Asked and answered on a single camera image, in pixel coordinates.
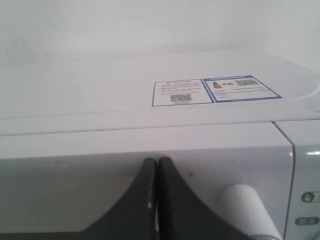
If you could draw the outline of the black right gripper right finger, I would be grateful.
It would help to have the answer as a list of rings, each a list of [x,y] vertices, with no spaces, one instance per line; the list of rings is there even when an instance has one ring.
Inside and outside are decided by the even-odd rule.
[[[204,204],[169,157],[157,164],[156,198],[161,240],[252,239]]]

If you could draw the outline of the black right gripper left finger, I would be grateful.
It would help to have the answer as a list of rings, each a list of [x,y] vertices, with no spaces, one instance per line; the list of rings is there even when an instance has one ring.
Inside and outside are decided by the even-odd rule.
[[[154,159],[145,159],[128,190],[100,219],[81,232],[81,239],[155,239],[156,167]]]

